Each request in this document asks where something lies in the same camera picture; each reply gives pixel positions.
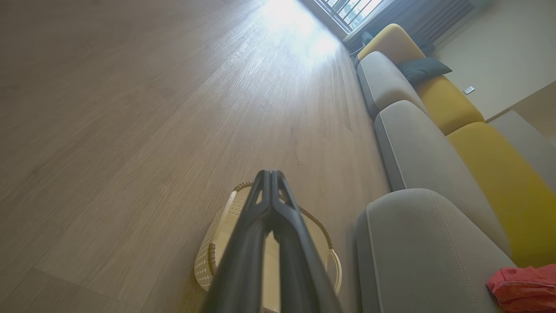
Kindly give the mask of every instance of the sofa cushion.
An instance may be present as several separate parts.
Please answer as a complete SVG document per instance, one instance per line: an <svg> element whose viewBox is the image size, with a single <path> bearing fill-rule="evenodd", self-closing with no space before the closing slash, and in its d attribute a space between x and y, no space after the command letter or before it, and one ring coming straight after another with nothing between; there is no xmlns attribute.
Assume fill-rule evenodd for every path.
<svg viewBox="0 0 556 313"><path fill-rule="evenodd" d="M446 136L415 105L399 101L375 130L393 190L426 188L458 207L508 255L509 244L485 195Z"/></svg>
<svg viewBox="0 0 556 313"><path fill-rule="evenodd" d="M423 83L417 94L444 135L473 122L484 122L479 110L444 76Z"/></svg>
<svg viewBox="0 0 556 313"><path fill-rule="evenodd" d="M519 267L556 263L556 195L491 125L448 135L498 216Z"/></svg>
<svg viewBox="0 0 556 313"><path fill-rule="evenodd" d="M381 52L367 55L357 66L357 73L369 113L373 119L385 107L409 100L428 115L425 105L398 68Z"/></svg>
<svg viewBox="0 0 556 313"><path fill-rule="evenodd" d="M426 189L370 203L356 244L364 313L497 312L485 283L515 266L450 201Z"/></svg>

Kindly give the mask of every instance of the sofa armrest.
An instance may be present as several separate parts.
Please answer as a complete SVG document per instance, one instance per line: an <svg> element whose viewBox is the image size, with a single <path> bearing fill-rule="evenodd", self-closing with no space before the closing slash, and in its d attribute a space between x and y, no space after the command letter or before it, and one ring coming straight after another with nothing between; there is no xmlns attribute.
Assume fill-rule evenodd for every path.
<svg viewBox="0 0 556 313"><path fill-rule="evenodd" d="M485 284L512 261L427 189L370 203L356 228L363 312L497 312Z"/></svg>
<svg viewBox="0 0 556 313"><path fill-rule="evenodd" d="M425 55L413 42L408 33L397 24L390 24L376 35L357 57L363 60L365 56L374 51L380 51L394 64L424 58Z"/></svg>

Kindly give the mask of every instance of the wall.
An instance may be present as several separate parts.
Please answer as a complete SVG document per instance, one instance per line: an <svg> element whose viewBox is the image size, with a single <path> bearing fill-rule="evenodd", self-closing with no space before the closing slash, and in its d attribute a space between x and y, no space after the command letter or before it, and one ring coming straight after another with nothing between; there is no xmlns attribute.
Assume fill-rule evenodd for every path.
<svg viewBox="0 0 556 313"><path fill-rule="evenodd" d="M556 0L497 0L437 51L486 119L556 81Z"/></svg>
<svg viewBox="0 0 556 313"><path fill-rule="evenodd" d="M556 146L556 81L516 103L512 110Z"/></svg>
<svg viewBox="0 0 556 313"><path fill-rule="evenodd" d="M457 21L452 27L444 32L438 39L433 42L437 50L444 48L449 42L458 37L469 26L473 24L471 20L475 20L485 9L492 6L494 0L469 0L473 6L473 10Z"/></svg>

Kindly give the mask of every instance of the red cloth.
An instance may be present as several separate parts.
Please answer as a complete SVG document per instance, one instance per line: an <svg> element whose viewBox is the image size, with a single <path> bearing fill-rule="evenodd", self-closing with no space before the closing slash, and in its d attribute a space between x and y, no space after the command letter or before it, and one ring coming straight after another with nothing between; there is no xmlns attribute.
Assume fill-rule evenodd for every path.
<svg viewBox="0 0 556 313"><path fill-rule="evenodd" d="M486 286L505 312L556 312L556 264L503 267Z"/></svg>

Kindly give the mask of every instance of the laundry basket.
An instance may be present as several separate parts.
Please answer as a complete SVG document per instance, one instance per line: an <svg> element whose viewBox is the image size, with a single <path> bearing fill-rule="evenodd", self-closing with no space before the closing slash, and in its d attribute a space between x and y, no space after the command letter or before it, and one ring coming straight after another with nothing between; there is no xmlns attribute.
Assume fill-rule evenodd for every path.
<svg viewBox="0 0 556 313"><path fill-rule="evenodd" d="M220 216L215 218L210 224L205 238L201 243L197 258L195 259L195 278L201 287L209 290L212 278L216 273L220 259L234 227L237 223L241 210L244 207L245 200L249 195L253 182L241 183L230 195L224 210ZM328 258L331 256L336 267L336 281L334 291L336 294L340 291L342 283L342 266L336 252L332 240L326 228L309 212L300 207L303 219L309 230L309 234L315 244L322 264L327 269ZM263 291L262 304L268 310L279 312L280 309L280 257L279 244L274 239L272 233L265 242L265 255L263 263Z"/></svg>

